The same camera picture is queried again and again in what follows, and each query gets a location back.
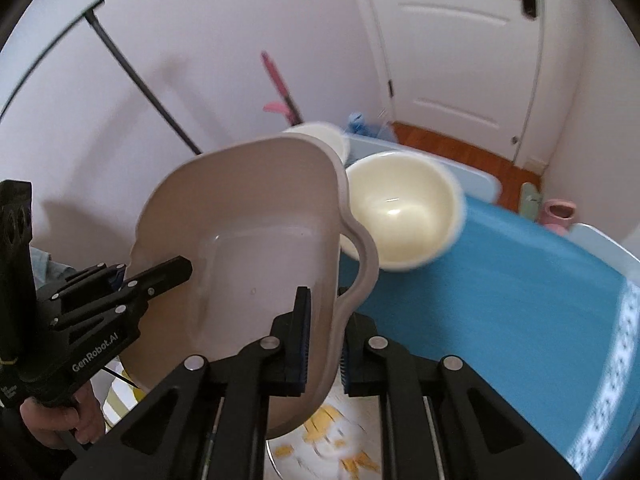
blue surface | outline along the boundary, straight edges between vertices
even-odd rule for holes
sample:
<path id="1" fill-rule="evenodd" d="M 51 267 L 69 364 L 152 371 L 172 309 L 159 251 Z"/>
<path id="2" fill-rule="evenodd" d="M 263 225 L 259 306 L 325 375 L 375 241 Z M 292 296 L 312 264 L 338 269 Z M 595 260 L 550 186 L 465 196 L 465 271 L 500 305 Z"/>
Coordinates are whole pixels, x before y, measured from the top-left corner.
<path id="1" fill-rule="evenodd" d="M 625 279 L 511 212 L 472 198 L 467 206 L 447 254 L 412 272 L 381 272 L 360 312 L 413 354 L 462 357 L 564 454 L 600 383 Z M 357 269 L 343 255 L 340 285 Z M 585 479 L 620 447 L 638 403 L 637 368 Z"/>

green object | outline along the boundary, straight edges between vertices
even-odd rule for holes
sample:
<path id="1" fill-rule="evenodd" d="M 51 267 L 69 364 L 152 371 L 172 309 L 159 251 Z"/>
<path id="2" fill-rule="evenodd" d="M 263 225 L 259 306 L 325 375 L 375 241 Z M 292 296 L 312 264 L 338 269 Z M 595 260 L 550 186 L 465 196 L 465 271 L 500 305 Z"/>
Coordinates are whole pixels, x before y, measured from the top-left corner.
<path id="1" fill-rule="evenodd" d="M 522 184 L 520 188 L 520 207 L 518 208 L 520 216 L 535 222 L 538 219 L 541 202 L 542 195 L 536 186 L 530 182 Z"/>

human hand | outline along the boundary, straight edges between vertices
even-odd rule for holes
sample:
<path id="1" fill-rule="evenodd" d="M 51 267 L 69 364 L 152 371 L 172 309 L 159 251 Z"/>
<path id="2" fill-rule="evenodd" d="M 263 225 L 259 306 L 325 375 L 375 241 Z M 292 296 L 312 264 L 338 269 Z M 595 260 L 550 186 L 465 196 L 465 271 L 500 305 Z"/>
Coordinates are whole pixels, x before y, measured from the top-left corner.
<path id="1" fill-rule="evenodd" d="M 31 434 L 52 449 L 66 449 L 57 431 L 75 429 L 76 440 L 80 444 L 94 443 L 104 435 L 105 428 L 100 403 L 95 398 L 91 383 L 84 384 L 74 394 L 74 399 L 78 402 L 74 408 L 46 408 L 29 397 L 20 406 L 20 416 Z"/>

door frame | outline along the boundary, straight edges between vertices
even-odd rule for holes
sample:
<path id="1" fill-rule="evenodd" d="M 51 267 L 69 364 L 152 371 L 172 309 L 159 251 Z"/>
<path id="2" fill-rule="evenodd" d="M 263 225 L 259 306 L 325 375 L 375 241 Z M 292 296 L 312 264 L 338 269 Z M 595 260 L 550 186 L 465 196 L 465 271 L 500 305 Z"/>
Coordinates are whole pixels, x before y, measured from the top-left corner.
<path id="1" fill-rule="evenodd" d="M 389 111 L 388 120 L 395 120 L 397 117 L 393 99 L 388 93 L 391 74 L 373 2 L 356 1 L 378 73 L 380 99 Z M 538 9 L 538 68 L 529 111 L 519 134 L 520 144 L 513 162 L 520 168 L 526 167 L 534 173 L 542 174 L 558 143 L 580 79 L 585 28 L 582 26 L 582 20 L 575 23 L 574 18 L 584 14 L 584 0 L 538 0 Z M 555 17 L 553 22 L 545 19 L 547 13 Z M 569 31 L 569 41 L 561 38 L 561 34 L 566 30 Z M 558 88 L 558 73 L 563 74 L 561 88 Z"/>

door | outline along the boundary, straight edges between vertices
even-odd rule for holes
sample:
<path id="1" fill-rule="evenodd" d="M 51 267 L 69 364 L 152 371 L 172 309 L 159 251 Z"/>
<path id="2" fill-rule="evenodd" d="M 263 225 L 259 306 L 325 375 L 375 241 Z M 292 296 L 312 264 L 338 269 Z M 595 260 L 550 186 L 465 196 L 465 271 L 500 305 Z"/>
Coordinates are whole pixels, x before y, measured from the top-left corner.
<path id="1" fill-rule="evenodd" d="M 396 120 L 513 160 L 540 51 L 540 19 L 525 14 L 535 14 L 531 0 L 372 3 Z"/>

